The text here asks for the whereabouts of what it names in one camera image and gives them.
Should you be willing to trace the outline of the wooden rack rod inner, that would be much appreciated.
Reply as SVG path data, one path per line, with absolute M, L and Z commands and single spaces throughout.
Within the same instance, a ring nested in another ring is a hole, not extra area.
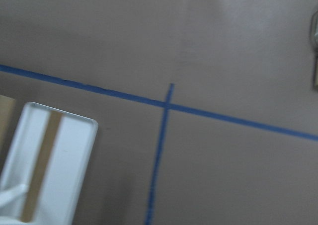
M 20 221 L 23 223 L 29 223 L 33 220 L 44 175 L 48 166 L 49 158 L 54 146 L 62 116 L 63 114 L 57 111 L 52 111 L 50 113 L 32 174 L 29 190 L 27 192 L 23 210 L 20 216 Z

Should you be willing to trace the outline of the wooden rack rod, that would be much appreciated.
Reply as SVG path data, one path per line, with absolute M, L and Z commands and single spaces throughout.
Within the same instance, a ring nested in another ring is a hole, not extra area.
M 57 111 L 52 111 L 50 113 L 32 174 L 29 190 L 27 192 L 23 210 L 20 216 L 20 221 L 23 223 L 29 223 L 33 220 L 44 175 L 48 166 L 49 158 L 54 146 L 62 116 L 63 114 Z
M 12 137 L 16 100 L 4 95 L 0 96 L 0 154 L 3 154 Z

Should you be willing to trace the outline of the white rack tray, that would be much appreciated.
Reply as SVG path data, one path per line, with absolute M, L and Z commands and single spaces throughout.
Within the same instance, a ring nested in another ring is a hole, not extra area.
M 24 105 L 0 177 L 0 222 L 20 225 L 50 113 L 63 114 L 40 190 L 32 225 L 70 225 L 98 123 L 35 102 Z

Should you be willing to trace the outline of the wooden rack rod outer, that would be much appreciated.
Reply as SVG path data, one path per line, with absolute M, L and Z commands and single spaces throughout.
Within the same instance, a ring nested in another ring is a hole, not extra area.
M 4 95 L 0 96 L 0 154 L 3 154 L 12 137 L 16 100 Z

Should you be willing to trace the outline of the bamboo cutting board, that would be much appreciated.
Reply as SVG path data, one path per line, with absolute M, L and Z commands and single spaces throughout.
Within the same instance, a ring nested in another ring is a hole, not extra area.
M 310 25 L 310 42 L 314 52 L 313 88 L 318 89 L 318 11 L 312 15 Z

